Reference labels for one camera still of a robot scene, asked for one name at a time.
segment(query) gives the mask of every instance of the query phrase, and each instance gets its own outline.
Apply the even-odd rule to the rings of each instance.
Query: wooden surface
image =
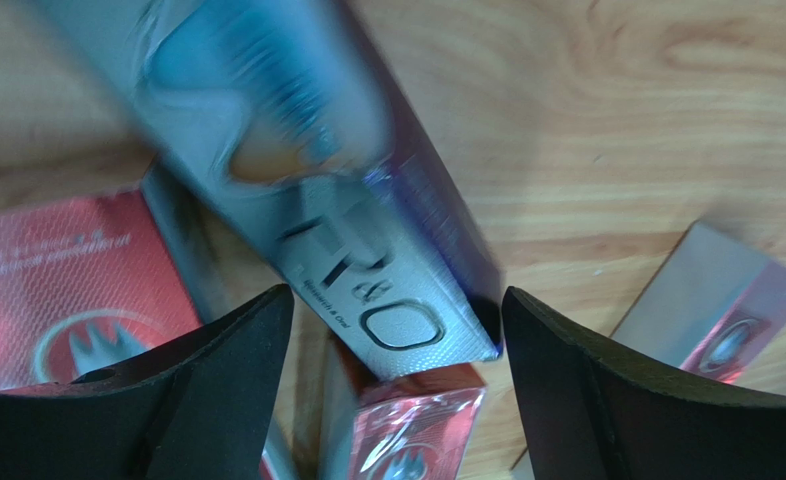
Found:
[[[510,284],[608,334],[699,217],[786,262],[786,0],[355,4]],[[0,178],[146,157],[110,98],[0,0]],[[3,185],[65,190],[13,182],[0,206],[34,197]],[[233,301],[277,281],[211,223]],[[277,415],[305,468],[324,336],[302,306]],[[461,478],[508,478],[524,448],[508,367],[479,369],[490,396]],[[786,330],[740,382],[786,393]]]

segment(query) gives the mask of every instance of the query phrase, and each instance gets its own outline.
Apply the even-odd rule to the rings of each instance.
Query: fork icon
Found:
[[[409,453],[406,451],[398,454],[390,462],[382,480],[421,480],[426,476],[426,470],[423,452]]]

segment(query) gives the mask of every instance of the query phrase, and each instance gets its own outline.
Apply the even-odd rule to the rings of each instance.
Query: tabletop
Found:
[[[786,0],[353,3],[508,284],[609,334],[698,218],[786,264]],[[0,0],[0,207],[125,163],[40,184],[24,172],[153,154],[61,47]],[[232,301],[278,281],[208,223]],[[301,305],[276,415],[304,471],[319,448],[326,335]],[[510,478],[525,441],[508,364],[478,369],[490,393],[460,478]],[[739,383],[786,394],[786,329]]]

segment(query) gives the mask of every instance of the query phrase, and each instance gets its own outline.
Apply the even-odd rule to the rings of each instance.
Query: black printed symbol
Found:
[[[382,280],[375,285],[371,282],[363,282],[352,289],[352,295],[366,305],[383,297],[391,288],[393,284],[387,280]]]

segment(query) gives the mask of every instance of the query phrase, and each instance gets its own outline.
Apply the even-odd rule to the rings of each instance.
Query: wooden table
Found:
[[[608,334],[699,217],[786,262],[786,0],[356,6],[510,284]],[[146,158],[141,145],[111,95],[0,0],[0,178],[111,151]],[[26,183],[0,182],[0,205],[69,188]],[[233,301],[277,281],[211,223]],[[302,306],[277,416],[305,468],[325,335]],[[508,366],[479,369],[490,396],[461,478],[508,478],[525,443]],[[786,330],[740,382],[786,393]]]

